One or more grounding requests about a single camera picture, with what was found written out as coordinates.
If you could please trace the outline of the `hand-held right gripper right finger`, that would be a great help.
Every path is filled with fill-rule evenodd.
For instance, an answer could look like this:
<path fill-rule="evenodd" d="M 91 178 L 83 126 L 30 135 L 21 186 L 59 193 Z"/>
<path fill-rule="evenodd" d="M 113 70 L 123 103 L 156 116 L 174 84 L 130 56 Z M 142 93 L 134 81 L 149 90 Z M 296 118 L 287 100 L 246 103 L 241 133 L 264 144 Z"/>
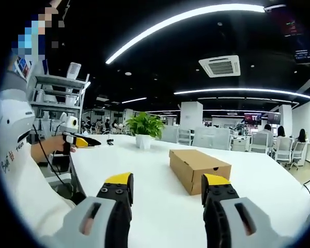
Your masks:
<path fill-rule="evenodd" d="M 207 247 L 266 247 L 274 230 L 269 217 L 230 181 L 212 174 L 201 176 L 201 203 Z"/>

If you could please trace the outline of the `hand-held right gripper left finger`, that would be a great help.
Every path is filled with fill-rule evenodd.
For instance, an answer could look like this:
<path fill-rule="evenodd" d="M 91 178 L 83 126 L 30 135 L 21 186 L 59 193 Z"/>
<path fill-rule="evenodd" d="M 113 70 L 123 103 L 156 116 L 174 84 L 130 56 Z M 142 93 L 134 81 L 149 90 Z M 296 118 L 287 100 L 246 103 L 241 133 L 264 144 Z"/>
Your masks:
<path fill-rule="evenodd" d="M 133 174 L 107 178 L 64 218 L 63 247 L 128 247 L 132 220 Z"/>

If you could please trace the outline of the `person's left hand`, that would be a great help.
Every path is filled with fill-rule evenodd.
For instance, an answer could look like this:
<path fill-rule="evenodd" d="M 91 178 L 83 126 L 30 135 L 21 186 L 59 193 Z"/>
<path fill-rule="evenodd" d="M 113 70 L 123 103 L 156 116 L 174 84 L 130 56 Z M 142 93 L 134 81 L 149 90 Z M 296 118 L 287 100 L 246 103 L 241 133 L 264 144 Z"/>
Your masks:
<path fill-rule="evenodd" d="M 57 152 L 57 151 L 63 152 L 65 149 L 65 144 L 66 144 L 66 141 L 64 140 L 63 135 L 52 136 L 51 141 L 50 141 L 50 146 L 51 146 L 50 153 Z"/>

